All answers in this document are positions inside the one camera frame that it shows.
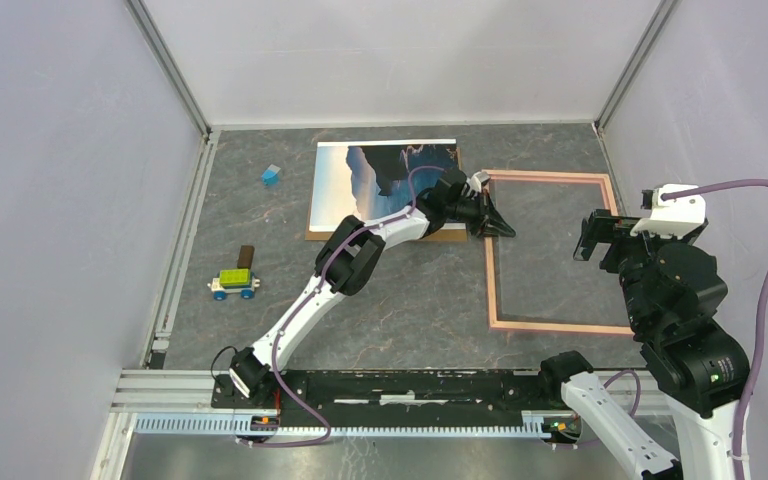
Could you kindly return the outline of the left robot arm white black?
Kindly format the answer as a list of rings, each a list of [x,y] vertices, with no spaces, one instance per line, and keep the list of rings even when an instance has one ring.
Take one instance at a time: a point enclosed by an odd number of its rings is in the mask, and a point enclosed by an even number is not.
[[[413,176],[424,170],[409,172],[409,202],[397,212],[371,220],[345,217],[319,251],[298,298],[270,330],[235,354],[230,382],[248,406],[262,407],[272,399],[274,381],[300,342],[333,307],[366,286],[386,250],[424,239],[449,221],[464,224],[476,238],[516,236],[485,190],[487,172],[468,176],[451,168],[418,191]]]

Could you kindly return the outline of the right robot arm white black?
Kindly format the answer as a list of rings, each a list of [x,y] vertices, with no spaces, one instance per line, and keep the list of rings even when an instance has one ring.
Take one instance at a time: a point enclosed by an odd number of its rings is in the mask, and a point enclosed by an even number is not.
[[[680,453],[653,440],[577,351],[541,362],[537,392],[545,405],[573,410],[630,479],[736,476],[730,424],[750,362],[714,319],[728,288],[715,257],[694,244],[707,225],[701,219],[671,232],[665,220],[615,216],[605,209],[582,221],[574,257],[587,261],[597,245],[607,245],[599,267],[619,279],[633,339],[666,397]]]

